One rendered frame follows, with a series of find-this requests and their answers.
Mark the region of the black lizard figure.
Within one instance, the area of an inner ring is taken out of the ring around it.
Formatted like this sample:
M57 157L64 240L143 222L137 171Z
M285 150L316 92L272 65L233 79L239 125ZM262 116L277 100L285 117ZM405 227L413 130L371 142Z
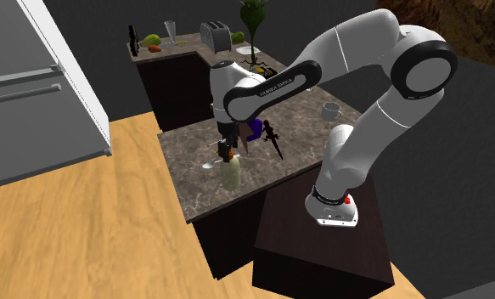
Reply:
M274 132L268 120L264 120L262 124L263 124L262 131L266 134L263 140L265 142L270 140L273 144L273 147L277 150L279 157L283 159L284 157L277 143L277 140L279 139L279 135Z

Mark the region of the green plant in thin vase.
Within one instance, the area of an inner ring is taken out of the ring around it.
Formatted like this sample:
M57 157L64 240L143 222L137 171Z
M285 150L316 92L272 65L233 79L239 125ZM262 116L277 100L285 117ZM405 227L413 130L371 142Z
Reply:
M250 34L250 61L246 60L246 63L250 65L250 70L253 71L258 65L263 65L263 62L257 61L254 51L254 41L256 30L265 19L265 5L268 0L239 0L239 2L240 18Z

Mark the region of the tall grey glass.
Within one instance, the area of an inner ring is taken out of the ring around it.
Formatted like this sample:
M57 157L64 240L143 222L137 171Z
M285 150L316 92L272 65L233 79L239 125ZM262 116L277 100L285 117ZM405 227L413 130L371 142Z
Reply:
M164 22L165 28L167 30L167 34L170 37L172 43L176 43L177 41L177 28L176 22L173 20L168 20Z

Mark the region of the black bottle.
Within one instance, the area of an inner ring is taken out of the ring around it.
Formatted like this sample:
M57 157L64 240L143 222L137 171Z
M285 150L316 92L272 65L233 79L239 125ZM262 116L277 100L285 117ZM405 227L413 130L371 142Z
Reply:
M133 25L128 26L128 33L129 33L129 37L130 37L129 46L130 46L132 56L137 57L140 45L138 42L138 34L137 34L136 29Z

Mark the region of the dark kitchen cabinet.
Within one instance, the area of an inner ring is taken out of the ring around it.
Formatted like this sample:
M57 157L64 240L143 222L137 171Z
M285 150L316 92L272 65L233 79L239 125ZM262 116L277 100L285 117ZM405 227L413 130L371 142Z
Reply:
M315 167L323 158L329 128L319 117L319 91L302 92L261 113L282 138L279 155L256 140L241 154L240 186L222 186L218 158L221 135L210 104L209 72L214 59L195 51L137 64L161 129L158 136L187 223L194 226L212 276L221 279L253 259L268 190Z

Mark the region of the green mango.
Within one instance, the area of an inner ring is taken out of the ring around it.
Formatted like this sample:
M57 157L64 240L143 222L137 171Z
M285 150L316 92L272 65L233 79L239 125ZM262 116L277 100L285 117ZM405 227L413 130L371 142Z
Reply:
M161 39L157 34L149 34L139 42L141 47L157 46L161 44Z

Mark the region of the silver toaster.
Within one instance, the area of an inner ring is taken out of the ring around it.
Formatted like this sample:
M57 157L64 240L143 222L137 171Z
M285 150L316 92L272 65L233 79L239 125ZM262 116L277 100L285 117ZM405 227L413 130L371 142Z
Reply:
M231 32L221 21L208 21L200 24L200 40L214 54L231 51Z

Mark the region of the grey refrigerator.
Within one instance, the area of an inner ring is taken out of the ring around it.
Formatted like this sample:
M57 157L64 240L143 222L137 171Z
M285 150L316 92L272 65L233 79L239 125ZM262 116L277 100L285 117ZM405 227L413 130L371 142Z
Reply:
M111 154L109 118L43 0L0 0L0 186Z

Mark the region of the pale green bottle orange cap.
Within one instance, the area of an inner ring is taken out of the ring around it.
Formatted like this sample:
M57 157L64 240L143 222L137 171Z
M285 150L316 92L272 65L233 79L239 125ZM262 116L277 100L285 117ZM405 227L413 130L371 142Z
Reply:
M230 149L228 161L220 163L222 186L225 190L232 191L240 186L240 163L239 158Z

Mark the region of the brown cardboard box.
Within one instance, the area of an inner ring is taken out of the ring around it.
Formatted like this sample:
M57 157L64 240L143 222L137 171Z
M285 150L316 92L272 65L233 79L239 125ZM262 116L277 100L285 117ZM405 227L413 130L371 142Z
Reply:
M247 138L253 134L250 126L247 123L240 122L239 123L239 138L242 142L242 145L245 148L246 153L249 153L248 150L248 140Z

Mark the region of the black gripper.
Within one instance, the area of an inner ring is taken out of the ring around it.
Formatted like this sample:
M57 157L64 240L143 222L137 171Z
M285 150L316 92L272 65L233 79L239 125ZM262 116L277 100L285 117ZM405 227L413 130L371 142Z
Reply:
M217 153L222 159L228 157L228 145L237 145L239 138L239 124L236 121L223 123L217 122L218 132L224 139L218 142Z

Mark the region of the silver spoon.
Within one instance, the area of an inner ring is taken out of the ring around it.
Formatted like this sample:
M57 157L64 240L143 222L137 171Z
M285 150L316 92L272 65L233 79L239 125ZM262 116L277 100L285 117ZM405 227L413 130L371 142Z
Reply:
M238 158L240 156L241 156L241 154L235 154L235 155L233 155L233 158ZM212 169L216 164L218 164L220 162L223 162L223 159L220 159L220 160L217 160L217 161L209 161L209 162L206 162L205 164L203 164L202 165L202 168Z

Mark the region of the yellow and black object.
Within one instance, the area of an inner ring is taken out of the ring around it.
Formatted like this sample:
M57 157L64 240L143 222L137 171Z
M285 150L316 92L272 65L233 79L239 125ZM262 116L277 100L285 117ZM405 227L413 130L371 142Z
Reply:
M278 74L275 69L265 66L257 66L253 69L253 72L263 76L266 80Z

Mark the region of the grey mug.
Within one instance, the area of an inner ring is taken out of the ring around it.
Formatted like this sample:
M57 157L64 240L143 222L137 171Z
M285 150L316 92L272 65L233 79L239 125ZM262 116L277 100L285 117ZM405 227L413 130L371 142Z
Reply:
M336 102L325 102L321 111L324 121L335 121L341 116L341 106Z

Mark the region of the dark robot stand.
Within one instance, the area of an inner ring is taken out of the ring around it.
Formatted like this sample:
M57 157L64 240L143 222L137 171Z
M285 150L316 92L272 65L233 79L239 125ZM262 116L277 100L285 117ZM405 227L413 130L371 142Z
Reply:
M394 285L373 180L350 192L356 227L321 226L305 208L319 171L315 167L268 190L252 284L295 299L369 299Z

